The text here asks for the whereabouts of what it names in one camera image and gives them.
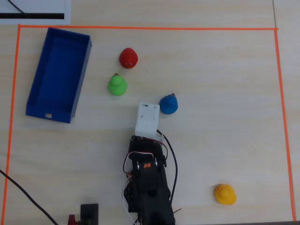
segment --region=paper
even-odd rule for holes
[[[65,19],[0,19],[0,24],[70,24],[71,0],[12,0],[25,13],[64,13]],[[7,0],[0,0],[0,13],[19,13]]]

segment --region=blue plastic tray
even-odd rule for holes
[[[49,28],[26,105],[26,115],[70,123],[88,64],[89,35]]]

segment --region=hole in box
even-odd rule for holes
[[[52,118],[52,114],[51,113],[46,113],[45,117],[51,119]]]

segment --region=red wire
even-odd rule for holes
[[[124,171],[124,173],[126,173],[126,174],[129,175],[129,176],[132,176],[132,175],[131,175],[130,173],[128,173],[128,172],[125,171],[125,164],[126,164],[126,161],[127,161],[128,157],[129,157],[129,155],[130,155],[131,153],[149,154],[149,155],[152,155],[152,157],[154,158],[154,155],[153,155],[151,152],[132,151],[132,152],[128,153],[128,154],[126,155],[125,160],[124,160],[124,163],[123,163],[123,171]]]
[[[158,140],[155,140],[155,139],[152,139],[152,138],[147,138],[147,137],[144,137],[144,138],[162,144],[162,145],[165,147],[165,149],[167,150],[167,155],[166,155],[166,157],[165,157],[165,159],[167,160],[167,158],[168,158],[168,148],[167,148],[167,146],[166,146],[163,142],[158,141]]]

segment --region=orange tape border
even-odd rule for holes
[[[292,219],[293,219],[293,221],[296,221],[296,212],[295,212],[295,204],[294,204],[294,196],[293,196],[293,177],[292,177],[292,168],[291,168],[291,157],[290,157],[290,148],[289,148],[289,141],[288,141],[287,123],[286,123],[286,115],[285,115],[285,101],[284,101],[284,94],[283,94],[280,57],[279,57],[279,49],[278,49],[278,38],[277,38],[278,28],[212,28],[212,27],[197,28],[197,27],[130,27],[130,26],[73,26],[73,25],[48,26],[48,25],[21,25],[21,24],[18,24],[17,41],[16,41],[16,47],[15,47],[15,65],[14,65],[14,76],[13,76],[13,87],[12,87],[11,106],[10,106],[6,174],[9,173],[11,140],[12,140],[12,132],[13,132],[13,119],[14,119],[14,106],[15,106],[15,82],[16,82],[21,28],[49,28],[49,27],[80,28],[80,29],[120,29],[120,30],[273,30],[274,31],[274,39],[275,39],[276,58],[277,58],[277,70],[278,70],[278,79],[279,79],[279,87],[280,87],[281,107],[282,107],[283,123],[284,123],[284,130],[285,130],[285,146],[286,146],[286,157],[287,157],[287,166],[288,166],[288,175],[289,175]],[[8,192],[8,180],[7,180],[7,178],[5,178],[1,225],[4,225],[7,192]]]

